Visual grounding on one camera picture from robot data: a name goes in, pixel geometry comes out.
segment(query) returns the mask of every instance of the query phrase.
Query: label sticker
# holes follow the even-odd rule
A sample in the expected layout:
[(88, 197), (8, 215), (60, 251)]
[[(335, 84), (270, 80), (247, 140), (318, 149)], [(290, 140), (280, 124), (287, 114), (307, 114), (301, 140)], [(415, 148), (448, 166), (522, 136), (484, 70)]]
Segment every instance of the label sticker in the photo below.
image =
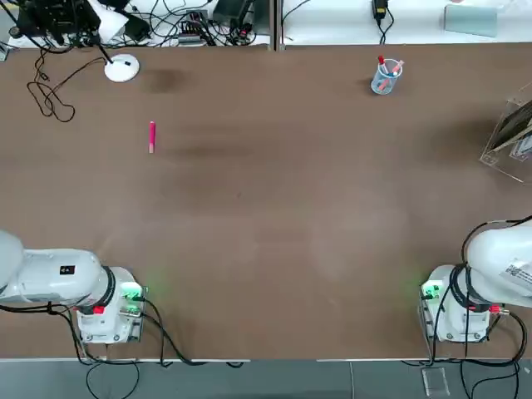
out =
[(500, 276), (513, 284), (528, 289), (532, 293), (532, 265), (525, 262), (513, 262)]

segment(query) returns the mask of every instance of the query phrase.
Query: metal bracket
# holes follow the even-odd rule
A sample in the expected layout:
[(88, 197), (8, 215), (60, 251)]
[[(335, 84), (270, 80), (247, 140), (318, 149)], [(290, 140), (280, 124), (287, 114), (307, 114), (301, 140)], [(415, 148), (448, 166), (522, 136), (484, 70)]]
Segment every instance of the metal bracket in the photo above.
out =
[(283, 39), (283, 0), (269, 2), (269, 47), (273, 52), (281, 52)]

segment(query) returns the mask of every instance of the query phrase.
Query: floor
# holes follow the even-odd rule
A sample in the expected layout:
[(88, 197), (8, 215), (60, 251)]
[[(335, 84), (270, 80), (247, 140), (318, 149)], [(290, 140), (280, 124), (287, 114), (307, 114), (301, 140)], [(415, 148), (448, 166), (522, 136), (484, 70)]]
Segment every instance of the floor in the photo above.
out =
[[(532, 362), (523, 361), (520, 398), (532, 393)], [(457, 365), (445, 366), (451, 398), (467, 399)], [(90, 399), (85, 387), (87, 368), (75, 362), (0, 362), (0, 390), (10, 399)], [(465, 366), (466, 380), (510, 374), (475, 365)], [(235, 370), (224, 364), (163, 369), (140, 365), (140, 381), (130, 399), (422, 399), (426, 397), (421, 370), (400, 362), (353, 362), (353, 386), (348, 362), (257, 361)], [(133, 366), (102, 366), (90, 379), (100, 399), (119, 399), (133, 387)], [(477, 399), (511, 399), (515, 380), (487, 382), (475, 391)]]

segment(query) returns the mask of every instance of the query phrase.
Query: pink marker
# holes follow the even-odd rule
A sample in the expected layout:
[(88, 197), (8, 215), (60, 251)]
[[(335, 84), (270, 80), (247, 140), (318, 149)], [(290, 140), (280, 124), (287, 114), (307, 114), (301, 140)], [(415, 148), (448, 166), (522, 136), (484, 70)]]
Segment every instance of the pink marker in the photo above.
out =
[(155, 152), (155, 122), (150, 122), (150, 154)]

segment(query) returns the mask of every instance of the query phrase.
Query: black label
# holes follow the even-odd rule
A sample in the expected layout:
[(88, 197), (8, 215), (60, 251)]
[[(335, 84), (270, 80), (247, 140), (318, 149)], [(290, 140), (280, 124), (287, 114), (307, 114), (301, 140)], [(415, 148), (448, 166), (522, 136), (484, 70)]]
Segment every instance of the black label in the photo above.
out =
[(59, 269), (59, 274), (60, 275), (63, 275), (63, 274), (74, 274), (75, 271), (76, 271), (76, 266), (71, 264), (71, 265), (67, 265), (67, 266), (61, 266), (61, 268)]

